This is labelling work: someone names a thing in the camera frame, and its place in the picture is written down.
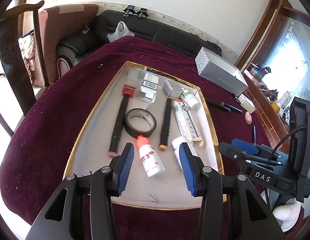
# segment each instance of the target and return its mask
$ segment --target silver box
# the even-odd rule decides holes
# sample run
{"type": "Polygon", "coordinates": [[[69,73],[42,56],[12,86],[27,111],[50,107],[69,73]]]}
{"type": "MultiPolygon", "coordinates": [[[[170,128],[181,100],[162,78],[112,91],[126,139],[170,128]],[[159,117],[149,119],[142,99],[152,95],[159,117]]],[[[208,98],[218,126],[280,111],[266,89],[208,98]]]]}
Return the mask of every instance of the silver box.
{"type": "Polygon", "coordinates": [[[227,90],[239,96],[248,88],[248,85],[234,65],[202,47],[195,58],[198,74],[227,90]]]}

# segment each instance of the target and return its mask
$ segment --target red cap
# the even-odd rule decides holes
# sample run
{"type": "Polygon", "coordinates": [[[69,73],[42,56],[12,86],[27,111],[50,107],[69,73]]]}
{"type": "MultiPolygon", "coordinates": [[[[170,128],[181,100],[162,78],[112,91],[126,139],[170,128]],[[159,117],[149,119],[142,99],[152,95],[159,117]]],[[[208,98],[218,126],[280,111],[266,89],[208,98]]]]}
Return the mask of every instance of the red cap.
{"type": "Polygon", "coordinates": [[[146,138],[142,135],[137,136],[137,148],[138,149],[144,145],[147,145],[147,144],[150,144],[148,138],[146,138]]]}

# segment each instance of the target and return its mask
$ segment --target gloved hand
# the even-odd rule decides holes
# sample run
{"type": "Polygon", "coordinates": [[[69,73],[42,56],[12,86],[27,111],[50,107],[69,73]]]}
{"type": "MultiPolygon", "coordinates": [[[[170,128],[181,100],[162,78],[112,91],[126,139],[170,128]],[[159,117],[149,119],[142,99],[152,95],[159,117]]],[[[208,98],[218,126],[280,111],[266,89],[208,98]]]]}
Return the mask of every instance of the gloved hand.
{"type": "MultiPolygon", "coordinates": [[[[265,191],[261,193],[261,197],[266,202],[265,191]]],[[[286,232],[296,224],[300,211],[301,203],[295,199],[293,204],[286,204],[274,208],[273,215],[277,220],[282,221],[280,227],[282,228],[283,232],[286,232]]]]}

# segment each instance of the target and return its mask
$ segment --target blue gripper pad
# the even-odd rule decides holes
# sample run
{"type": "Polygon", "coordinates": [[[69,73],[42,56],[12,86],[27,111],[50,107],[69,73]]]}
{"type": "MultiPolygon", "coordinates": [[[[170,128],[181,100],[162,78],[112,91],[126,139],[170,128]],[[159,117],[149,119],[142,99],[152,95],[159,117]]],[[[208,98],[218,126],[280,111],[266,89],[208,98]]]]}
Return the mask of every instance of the blue gripper pad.
{"type": "Polygon", "coordinates": [[[194,197],[200,196],[203,191],[201,175],[199,167],[194,159],[198,158],[200,160],[200,158],[192,155],[187,143],[182,143],[180,145],[179,158],[183,167],[184,178],[188,191],[190,191],[194,197]]]}
{"type": "Polygon", "coordinates": [[[117,193],[120,196],[126,188],[128,176],[130,173],[131,165],[134,160],[134,145],[132,143],[126,143],[122,154],[118,160],[118,163],[114,169],[113,176],[117,174],[117,193]]]}
{"type": "Polygon", "coordinates": [[[250,155],[257,155],[259,152],[255,144],[251,144],[251,143],[239,140],[239,139],[232,140],[231,144],[232,146],[242,149],[244,152],[247,152],[250,155]]]}

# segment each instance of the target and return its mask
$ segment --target purple tablecloth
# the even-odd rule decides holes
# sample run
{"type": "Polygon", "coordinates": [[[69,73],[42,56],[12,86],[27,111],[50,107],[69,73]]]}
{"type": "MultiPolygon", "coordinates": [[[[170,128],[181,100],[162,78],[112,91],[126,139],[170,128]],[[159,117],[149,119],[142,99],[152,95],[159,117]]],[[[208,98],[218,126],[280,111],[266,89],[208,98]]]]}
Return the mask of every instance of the purple tablecloth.
{"type": "MultiPolygon", "coordinates": [[[[126,61],[193,83],[212,101],[236,105],[230,93],[198,76],[194,59],[173,49],[130,36],[102,46],[44,93],[9,144],[0,167],[2,198],[29,224],[60,184],[83,123],[126,61]]],[[[209,109],[220,142],[251,141],[252,126],[245,123],[244,114],[209,109]]],[[[252,119],[257,143],[270,145],[258,117],[252,114],[252,119]]],[[[239,171],[236,164],[227,158],[223,161],[226,175],[235,176],[239,171]]],[[[199,210],[150,211],[114,205],[114,215],[120,239],[192,239],[199,210]]]]}

